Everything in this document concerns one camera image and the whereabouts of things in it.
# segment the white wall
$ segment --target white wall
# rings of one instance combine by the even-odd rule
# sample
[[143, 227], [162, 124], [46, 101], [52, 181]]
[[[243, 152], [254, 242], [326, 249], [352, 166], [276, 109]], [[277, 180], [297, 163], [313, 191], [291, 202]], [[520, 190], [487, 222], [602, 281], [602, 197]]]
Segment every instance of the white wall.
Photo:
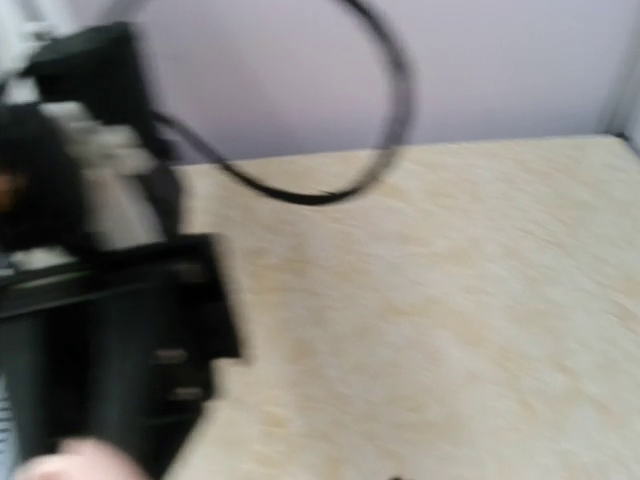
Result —
[[[73, 0], [94, 18], [104, 0]], [[586, 134], [639, 0], [376, 0], [419, 75], [415, 143]], [[164, 107], [234, 158], [359, 148], [386, 112], [376, 50], [331, 0], [155, 0]]]

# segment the beige tabletop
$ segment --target beige tabletop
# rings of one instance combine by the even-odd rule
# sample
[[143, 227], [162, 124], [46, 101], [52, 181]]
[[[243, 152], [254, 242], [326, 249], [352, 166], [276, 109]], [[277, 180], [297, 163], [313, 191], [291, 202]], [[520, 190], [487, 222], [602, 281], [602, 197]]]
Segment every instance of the beige tabletop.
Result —
[[[242, 164], [337, 188], [366, 152]], [[610, 137], [407, 148], [304, 208], [182, 171], [246, 359], [175, 480], [640, 478], [640, 160]]]

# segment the lavender wall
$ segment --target lavender wall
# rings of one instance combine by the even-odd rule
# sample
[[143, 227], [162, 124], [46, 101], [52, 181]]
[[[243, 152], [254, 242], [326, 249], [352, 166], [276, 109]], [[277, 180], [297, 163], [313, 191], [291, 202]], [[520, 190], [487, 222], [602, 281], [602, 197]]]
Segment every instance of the lavender wall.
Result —
[[[83, 22], [104, 0], [73, 0]], [[419, 73], [415, 143], [588, 134], [639, 0], [376, 0]], [[234, 158], [360, 148], [387, 108], [376, 50], [331, 0], [155, 0], [163, 107]]]

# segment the marble patterned surface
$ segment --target marble patterned surface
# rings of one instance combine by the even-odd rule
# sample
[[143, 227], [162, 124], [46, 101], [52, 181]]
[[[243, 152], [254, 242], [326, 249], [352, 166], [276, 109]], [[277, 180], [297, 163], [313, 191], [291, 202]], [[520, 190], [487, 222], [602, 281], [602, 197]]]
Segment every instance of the marble patterned surface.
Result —
[[[243, 164], [336, 188], [366, 152]], [[303, 208], [183, 170], [247, 358], [173, 480], [640, 478], [640, 160], [610, 137], [407, 148]]]

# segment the human hand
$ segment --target human hand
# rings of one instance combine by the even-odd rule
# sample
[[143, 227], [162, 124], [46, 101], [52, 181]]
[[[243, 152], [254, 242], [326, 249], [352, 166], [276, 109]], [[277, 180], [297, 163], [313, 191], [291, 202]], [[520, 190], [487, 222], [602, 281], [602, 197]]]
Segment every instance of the human hand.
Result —
[[15, 480], [149, 480], [126, 454], [94, 439], [63, 442], [55, 455], [35, 458], [21, 466]]

